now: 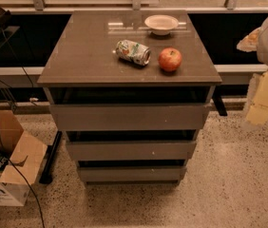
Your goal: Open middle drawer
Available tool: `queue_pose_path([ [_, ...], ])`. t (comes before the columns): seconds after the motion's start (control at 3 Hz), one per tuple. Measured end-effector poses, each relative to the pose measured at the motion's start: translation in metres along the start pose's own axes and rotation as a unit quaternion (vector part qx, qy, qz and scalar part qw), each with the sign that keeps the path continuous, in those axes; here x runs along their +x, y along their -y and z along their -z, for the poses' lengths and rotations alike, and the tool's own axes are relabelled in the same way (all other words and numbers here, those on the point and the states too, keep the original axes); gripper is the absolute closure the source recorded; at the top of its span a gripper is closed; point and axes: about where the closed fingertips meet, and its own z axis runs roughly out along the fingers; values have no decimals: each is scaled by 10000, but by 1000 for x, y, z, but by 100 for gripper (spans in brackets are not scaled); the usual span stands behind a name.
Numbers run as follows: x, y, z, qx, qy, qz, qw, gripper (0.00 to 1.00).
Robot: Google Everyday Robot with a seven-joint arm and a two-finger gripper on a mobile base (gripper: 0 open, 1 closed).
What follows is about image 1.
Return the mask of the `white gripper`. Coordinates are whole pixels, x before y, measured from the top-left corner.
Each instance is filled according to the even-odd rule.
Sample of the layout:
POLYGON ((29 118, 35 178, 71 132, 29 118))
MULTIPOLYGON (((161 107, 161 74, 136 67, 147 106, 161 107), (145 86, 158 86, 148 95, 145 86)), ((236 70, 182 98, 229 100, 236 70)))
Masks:
MULTIPOLYGON (((237 44, 244 52, 257 50, 260 28, 256 28, 237 44)), ((247 131, 262 128, 268 122, 268 71, 254 74, 248 87, 247 103, 243 109, 242 127, 247 131)))

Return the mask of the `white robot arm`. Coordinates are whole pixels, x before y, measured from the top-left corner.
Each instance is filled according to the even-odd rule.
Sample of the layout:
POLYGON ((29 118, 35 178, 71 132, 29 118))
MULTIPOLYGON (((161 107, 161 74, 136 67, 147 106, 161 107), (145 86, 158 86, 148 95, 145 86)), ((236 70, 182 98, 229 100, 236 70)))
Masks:
MULTIPOLYGON (((259 28, 238 42, 237 49, 244 52, 255 51, 258 60, 268 66, 268 17, 259 28)), ((243 114, 244 122, 249 127, 262 126, 268 121, 268 69, 262 74, 253 74, 243 114)))

